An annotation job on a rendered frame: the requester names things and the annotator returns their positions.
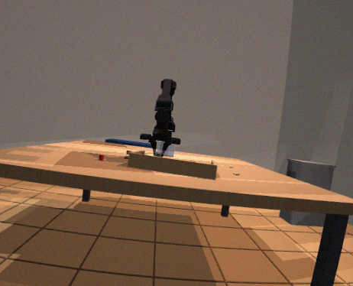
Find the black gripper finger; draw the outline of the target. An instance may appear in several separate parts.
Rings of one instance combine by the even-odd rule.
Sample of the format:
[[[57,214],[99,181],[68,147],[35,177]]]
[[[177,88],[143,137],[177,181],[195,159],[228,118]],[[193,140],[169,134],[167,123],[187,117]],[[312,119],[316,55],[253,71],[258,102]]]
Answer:
[[[153,149],[157,149],[157,142],[156,141],[148,141],[151,143]]]
[[[163,150],[166,151],[169,145],[171,145],[171,144],[165,144],[164,143]]]

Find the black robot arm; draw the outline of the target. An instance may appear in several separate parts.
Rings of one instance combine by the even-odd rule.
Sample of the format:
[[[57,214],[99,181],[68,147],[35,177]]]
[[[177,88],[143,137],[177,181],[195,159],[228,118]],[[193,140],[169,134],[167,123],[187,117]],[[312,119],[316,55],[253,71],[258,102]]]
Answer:
[[[176,90],[177,83],[173,80],[164,79],[161,81],[160,88],[162,89],[162,93],[158,96],[155,104],[155,119],[157,124],[168,125],[168,129],[165,129],[164,126],[162,128],[157,128],[154,126],[153,130],[153,139],[164,140],[164,137],[171,138],[172,132],[175,132],[175,124],[173,122],[173,117],[171,116],[171,112],[173,110],[173,101],[172,95]],[[168,131],[173,130],[173,131]]]

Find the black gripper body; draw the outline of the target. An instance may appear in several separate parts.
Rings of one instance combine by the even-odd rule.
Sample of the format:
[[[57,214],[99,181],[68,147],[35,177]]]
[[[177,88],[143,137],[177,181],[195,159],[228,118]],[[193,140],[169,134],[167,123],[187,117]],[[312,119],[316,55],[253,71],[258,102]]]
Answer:
[[[156,125],[157,128],[162,128],[162,126],[165,127],[165,129],[168,129],[168,125],[164,125],[164,124],[157,124]],[[158,141],[164,141],[165,144],[175,144],[175,145],[180,145],[180,138],[167,138],[167,137],[164,137],[165,139],[164,140],[160,140],[160,139],[156,139]],[[149,134],[143,134],[141,133],[140,135],[140,139],[144,139],[144,140],[149,140],[149,141],[156,141],[153,139],[153,136],[149,135]]]

